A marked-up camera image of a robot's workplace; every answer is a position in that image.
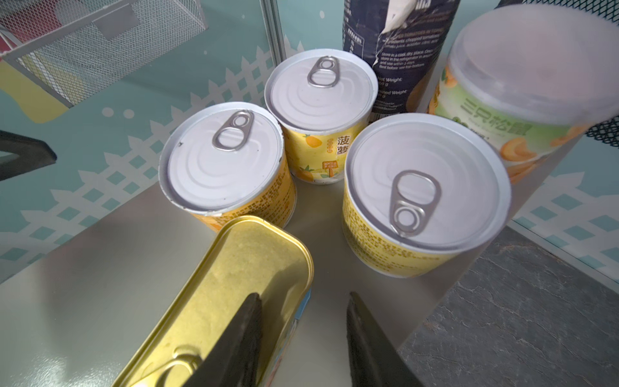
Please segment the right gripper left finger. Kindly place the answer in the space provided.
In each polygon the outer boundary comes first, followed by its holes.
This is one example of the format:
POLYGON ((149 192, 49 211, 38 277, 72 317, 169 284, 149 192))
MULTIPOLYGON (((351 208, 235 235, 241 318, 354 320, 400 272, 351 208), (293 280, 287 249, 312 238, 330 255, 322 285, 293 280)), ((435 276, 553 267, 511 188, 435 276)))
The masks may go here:
POLYGON ((255 386, 262 333, 262 301, 251 293, 184 386, 255 386))

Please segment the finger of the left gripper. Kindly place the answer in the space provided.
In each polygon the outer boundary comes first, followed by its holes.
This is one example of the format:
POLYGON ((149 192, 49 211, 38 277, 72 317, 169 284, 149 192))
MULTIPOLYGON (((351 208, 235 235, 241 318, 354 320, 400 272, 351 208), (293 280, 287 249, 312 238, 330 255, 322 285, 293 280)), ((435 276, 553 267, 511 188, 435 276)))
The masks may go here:
POLYGON ((42 140, 1 131, 1 180, 55 164, 57 155, 42 140))

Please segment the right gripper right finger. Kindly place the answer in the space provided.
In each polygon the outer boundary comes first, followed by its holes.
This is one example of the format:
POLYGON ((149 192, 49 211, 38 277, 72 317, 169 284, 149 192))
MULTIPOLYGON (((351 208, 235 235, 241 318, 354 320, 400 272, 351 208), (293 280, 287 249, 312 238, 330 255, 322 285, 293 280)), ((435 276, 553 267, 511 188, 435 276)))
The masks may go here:
POLYGON ((356 292, 348 302, 347 339, 354 386, 423 387, 356 292))

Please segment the gold sardine tin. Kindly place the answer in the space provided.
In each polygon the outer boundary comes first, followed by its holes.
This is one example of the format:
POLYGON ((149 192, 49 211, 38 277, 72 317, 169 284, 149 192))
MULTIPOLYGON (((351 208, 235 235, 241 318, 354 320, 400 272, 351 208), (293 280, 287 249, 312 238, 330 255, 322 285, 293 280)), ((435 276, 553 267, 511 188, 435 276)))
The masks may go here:
POLYGON ((313 279, 314 261, 303 242, 256 216, 233 219, 114 385, 182 385, 251 293, 263 306, 256 381, 272 385, 313 279))

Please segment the yellow can pull-tab lid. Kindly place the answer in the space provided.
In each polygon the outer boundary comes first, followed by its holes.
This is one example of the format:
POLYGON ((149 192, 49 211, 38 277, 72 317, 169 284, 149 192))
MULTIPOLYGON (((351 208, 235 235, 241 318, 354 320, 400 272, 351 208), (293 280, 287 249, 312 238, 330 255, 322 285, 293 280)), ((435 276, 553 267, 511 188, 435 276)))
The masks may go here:
POLYGON ((316 185, 342 180, 348 150, 367 127, 377 94, 371 67, 345 51, 309 50, 275 67, 264 98, 283 130, 291 174, 316 185))
POLYGON ((189 117, 164 145, 158 177, 174 206, 215 232, 243 215, 283 228, 297 203, 280 124, 252 103, 220 103, 189 117))
POLYGON ((418 277, 490 242, 512 188, 495 150, 431 114, 370 124, 348 150, 343 231, 353 253, 390 277, 418 277))

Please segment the dark blue tall can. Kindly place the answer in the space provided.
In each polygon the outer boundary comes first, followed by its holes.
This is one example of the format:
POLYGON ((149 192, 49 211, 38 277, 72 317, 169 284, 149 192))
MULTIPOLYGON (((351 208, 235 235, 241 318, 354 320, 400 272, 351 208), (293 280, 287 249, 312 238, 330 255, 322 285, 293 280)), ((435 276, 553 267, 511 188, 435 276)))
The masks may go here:
POLYGON ((371 122, 417 111, 459 5, 459 0, 344 3, 343 50, 366 61, 378 79, 371 122))

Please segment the yellow can white lid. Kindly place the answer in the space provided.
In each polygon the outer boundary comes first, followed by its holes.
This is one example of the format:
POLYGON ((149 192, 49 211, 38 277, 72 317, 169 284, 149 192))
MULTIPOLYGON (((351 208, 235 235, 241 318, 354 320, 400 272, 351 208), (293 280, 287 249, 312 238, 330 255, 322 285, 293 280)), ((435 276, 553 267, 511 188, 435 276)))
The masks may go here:
POLYGON ((518 183, 618 113, 618 26, 567 6, 502 6, 456 37, 427 111, 485 139, 518 183))

